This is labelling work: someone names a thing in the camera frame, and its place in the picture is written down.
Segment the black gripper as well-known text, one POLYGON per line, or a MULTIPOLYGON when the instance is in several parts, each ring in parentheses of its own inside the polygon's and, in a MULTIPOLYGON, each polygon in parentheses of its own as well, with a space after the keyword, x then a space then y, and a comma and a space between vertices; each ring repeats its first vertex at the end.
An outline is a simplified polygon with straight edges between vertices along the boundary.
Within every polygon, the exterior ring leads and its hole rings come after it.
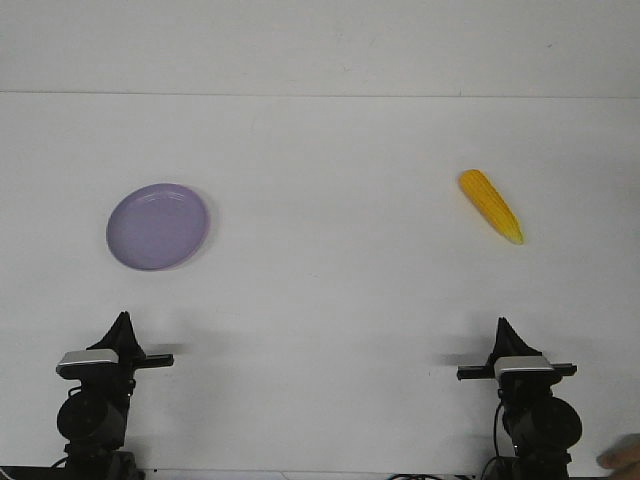
POLYGON ((456 379, 494 380, 509 395, 548 395, 564 378, 577 374, 574 363, 552 363, 530 347, 505 317, 498 319, 492 353, 483 365, 457 367, 456 379))
POLYGON ((142 349, 127 311, 122 311, 104 337, 86 351, 102 355, 99 361, 82 367, 81 382, 101 390, 133 390, 138 370, 174 365, 173 354, 147 354, 142 349))

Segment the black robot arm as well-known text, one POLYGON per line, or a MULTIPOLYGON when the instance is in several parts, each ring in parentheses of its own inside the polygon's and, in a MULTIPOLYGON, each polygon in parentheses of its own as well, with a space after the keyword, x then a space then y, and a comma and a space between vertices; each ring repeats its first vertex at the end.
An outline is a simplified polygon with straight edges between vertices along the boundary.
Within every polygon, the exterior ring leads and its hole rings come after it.
POLYGON ((69 351, 56 373, 78 386, 68 391, 57 414, 57 429, 67 440, 59 461, 68 479, 144 479, 135 455, 123 449, 131 398, 143 369, 171 367, 171 354, 147 354, 130 314, 119 313, 107 333, 84 350, 69 351))
POLYGON ((572 461, 569 449, 581 439, 583 425, 577 411, 553 394, 552 387, 577 373, 573 363, 552 363, 529 346, 501 317, 497 321, 493 350, 482 365, 457 368, 458 380, 497 383, 499 404, 495 428, 508 435, 513 454, 494 455, 482 479, 567 479, 572 461))

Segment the person's hand at edge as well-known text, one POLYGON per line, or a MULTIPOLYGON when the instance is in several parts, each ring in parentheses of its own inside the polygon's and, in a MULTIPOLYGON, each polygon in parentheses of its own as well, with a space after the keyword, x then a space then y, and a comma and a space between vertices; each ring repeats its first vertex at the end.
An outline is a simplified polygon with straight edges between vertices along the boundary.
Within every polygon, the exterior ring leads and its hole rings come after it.
POLYGON ((597 457, 600 467, 614 472, 639 469, 639 434, 620 437, 597 457))

